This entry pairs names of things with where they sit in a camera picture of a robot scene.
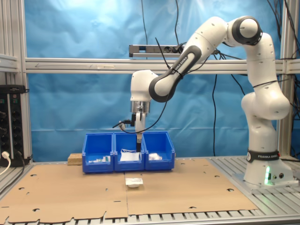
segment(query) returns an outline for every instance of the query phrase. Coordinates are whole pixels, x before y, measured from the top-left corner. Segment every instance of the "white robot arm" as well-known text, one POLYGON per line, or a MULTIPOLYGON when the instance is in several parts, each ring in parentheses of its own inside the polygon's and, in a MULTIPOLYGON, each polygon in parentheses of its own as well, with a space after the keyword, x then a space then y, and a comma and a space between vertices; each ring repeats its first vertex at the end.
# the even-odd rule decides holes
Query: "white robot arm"
POLYGON ((185 73, 197 62, 207 59, 222 42, 231 47, 244 47, 248 79, 254 87, 254 92, 242 100, 249 127, 245 180, 259 186, 288 184, 293 180, 293 173, 279 159, 276 132, 271 120, 284 118, 289 113, 290 103, 277 82, 272 38, 263 33, 257 20, 250 16, 228 23, 219 17, 212 17, 195 31, 180 58, 164 74, 157 76, 150 70, 133 73, 130 100, 131 112, 135 115, 137 150, 151 99, 158 102, 170 100, 185 73))

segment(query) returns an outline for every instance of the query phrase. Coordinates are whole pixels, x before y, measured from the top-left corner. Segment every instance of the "blue backdrop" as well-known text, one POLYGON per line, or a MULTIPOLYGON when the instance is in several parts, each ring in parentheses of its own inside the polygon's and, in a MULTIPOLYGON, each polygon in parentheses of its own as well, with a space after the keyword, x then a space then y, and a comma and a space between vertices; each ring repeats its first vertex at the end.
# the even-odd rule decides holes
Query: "blue backdrop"
MULTIPOLYGON (((280 43, 274 15, 261 0, 179 0, 177 33, 185 42, 211 16, 230 21, 254 16, 280 43)), ((175 45, 175 0, 143 0, 148 44, 175 45)), ((128 59, 128 46, 146 44, 140 0, 25 0, 28 57, 128 59)), ((243 49, 218 47, 245 58, 243 49)), ((32 147, 36 161, 62 161, 81 152, 86 133, 111 132, 130 118, 131 74, 29 74, 32 147)), ((235 75, 246 93, 247 77, 235 75)), ((154 130, 167 130, 178 157, 212 156, 214 75, 187 75, 154 130)), ((240 106, 243 94, 230 75, 219 75, 216 155, 245 155, 248 127, 240 106)), ((163 104, 152 102, 147 125, 163 104)))

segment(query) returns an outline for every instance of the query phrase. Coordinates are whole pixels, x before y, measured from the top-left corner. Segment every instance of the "blue storage bin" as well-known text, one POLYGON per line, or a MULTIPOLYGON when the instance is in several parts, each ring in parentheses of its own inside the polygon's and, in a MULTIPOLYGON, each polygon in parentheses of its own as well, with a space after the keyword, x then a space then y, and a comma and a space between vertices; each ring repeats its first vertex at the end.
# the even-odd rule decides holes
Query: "blue storage bin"
POLYGON ((114 133, 114 170, 142 171, 145 169, 143 150, 141 150, 140 160, 121 162, 121 149, 136 150, 136 134, 114 133))
POLYGON ((82 149, 84 173, 113 172, 113 133, 86 134, 82 149), (89 162, 110 156, 110 162, 89 162))
POLYGON ((175 166, 175 149, 168 132, 146 132, 142 135, 145 151, 145 170, 171 170, 175 166), (149 160, 149 154, 157 153, 162 160, 149 160))

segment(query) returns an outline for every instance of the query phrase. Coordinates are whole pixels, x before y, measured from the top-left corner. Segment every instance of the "cardboard sheet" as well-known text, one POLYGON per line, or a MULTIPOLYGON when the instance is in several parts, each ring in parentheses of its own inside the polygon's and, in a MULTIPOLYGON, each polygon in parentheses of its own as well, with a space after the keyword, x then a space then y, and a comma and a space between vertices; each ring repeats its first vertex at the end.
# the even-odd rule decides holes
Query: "cardboard sheet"
POLYGON ((0 224, 127 217, 123 173, 84 175, 81 166, 37 165, 0 201, 0 224))
POLYGON ((129 215, 257 209, 206 159, 176 160, 172 172, 125 177, 143 179, 138 188, 127 187, 129 215))

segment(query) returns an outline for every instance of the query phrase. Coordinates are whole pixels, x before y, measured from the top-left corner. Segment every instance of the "white cable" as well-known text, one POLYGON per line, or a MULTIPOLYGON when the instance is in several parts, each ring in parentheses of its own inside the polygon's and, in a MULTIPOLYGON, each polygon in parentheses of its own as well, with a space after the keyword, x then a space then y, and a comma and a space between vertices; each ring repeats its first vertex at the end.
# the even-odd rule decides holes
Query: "white cable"
POLYGON ((10 158, 9 158, 9 153, 8 153, 7 151, 4 151, 4 152, 2 153, 2 157, 5 158, 5 159, 8 161, 8 166, 6 167, 6 169, 5 169, 4 171, 2 171, 2 172, 0 173, 0 176, 1 176, 2 174, 4 174, 4 173, 10 168, 10 164, 11 164, 11 161, 10 161, 10 158))

